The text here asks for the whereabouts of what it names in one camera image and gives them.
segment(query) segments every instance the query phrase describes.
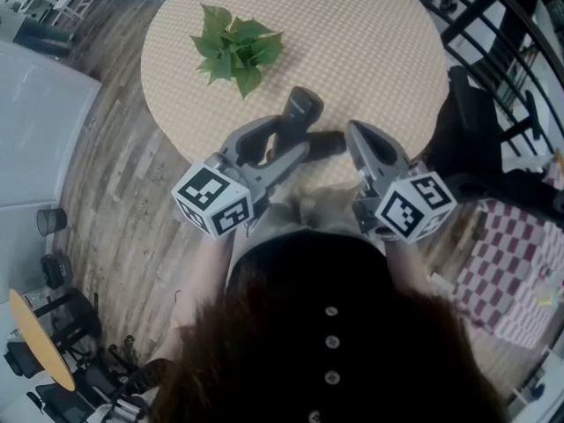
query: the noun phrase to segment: white chair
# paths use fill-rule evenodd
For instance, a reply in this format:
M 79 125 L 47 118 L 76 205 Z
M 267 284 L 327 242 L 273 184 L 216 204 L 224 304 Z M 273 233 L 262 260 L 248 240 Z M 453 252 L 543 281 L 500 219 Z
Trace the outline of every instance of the white chair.
M 53 9 L 58 11 L 59 13 L 57 14 L 52 25 L 56 24 L 56 22 L 59 20 L 62 14 L 71 19 L 73 18 L 84 19 L 84 15 L 88 11 L 88 8 L 90 8 L 90 5 L 93 3 L 94 0 L 80 0 L 76 8 L 74 9 L 71 9 L 69 7 L 71 1 L 72 0 L 57 0 L 56 4 L 53 5 Z

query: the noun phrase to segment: white button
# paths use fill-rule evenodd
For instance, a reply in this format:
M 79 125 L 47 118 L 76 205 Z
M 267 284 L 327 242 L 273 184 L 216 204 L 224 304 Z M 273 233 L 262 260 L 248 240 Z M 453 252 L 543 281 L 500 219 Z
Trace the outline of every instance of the white button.
M 329 316 L 335 316 L 338 313 L 338 310 L 334 307 L 327 307 L 325 308 L 325 313 Z
M 341 376 L 336 371 L 328 371 L 325 373 L 325 382 L 329 385 L 337 385 L 341 382 Z
M 339 340 L 338 337 L 335 337 L 334 335 L 329 335 L 325 339 L 325 344 L 329 349 L 337 349 L 341 346 L 341 340 Z
M 312 411 L 309 413 L 308 416 L 309 423 L 320 423 L 321 419 L 319 418 L 319 411 Z

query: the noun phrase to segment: person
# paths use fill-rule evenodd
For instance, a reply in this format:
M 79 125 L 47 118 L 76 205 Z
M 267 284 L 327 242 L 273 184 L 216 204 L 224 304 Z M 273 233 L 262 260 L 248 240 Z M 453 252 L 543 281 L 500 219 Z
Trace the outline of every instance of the person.
M 387 241 L 384 257 L 344 193 L 277 198 L 237 241 L 202 239 L 145 420 L 505 420 L 418 250 Z
M 20 12 L 14 12 L 8 4 L 0 4 L 0 41 L 13 42 L 43 55 L 64 58 L 71 52 L 72 39 L 72 33 L 40 24 Z

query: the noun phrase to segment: red and white checkered cloth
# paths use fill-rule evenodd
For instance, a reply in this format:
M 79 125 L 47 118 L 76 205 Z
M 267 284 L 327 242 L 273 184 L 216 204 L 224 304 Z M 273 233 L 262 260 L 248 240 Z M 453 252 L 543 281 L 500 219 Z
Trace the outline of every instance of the red and white checkered cloth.
M 558 163 L 546 181 L 564 188 Z M 552 222 L 496 200 L 483 203 L 486 230 L 455 286 L 455 298 L 473 322 L 517 345 L 533 348 L 553 315 L 539 306 L 535 285 L 551 271 L 564 279 L 564 234 Z

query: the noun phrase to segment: potted plant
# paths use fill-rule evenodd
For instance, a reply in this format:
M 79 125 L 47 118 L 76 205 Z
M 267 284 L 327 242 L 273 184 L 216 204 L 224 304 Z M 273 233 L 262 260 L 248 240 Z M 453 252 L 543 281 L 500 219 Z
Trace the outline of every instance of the potted plant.
M 202 4 L 204 28 L 201 36 L 190 36 L 204 57 L 197 67 L 210 73 L 208 85 L 234 78 L 243 99 L 262 80 L 259 66 L 272 64 L 282 50 L 282 33 L 274 33 L 254 19 L 241 20 L 219 6 Z

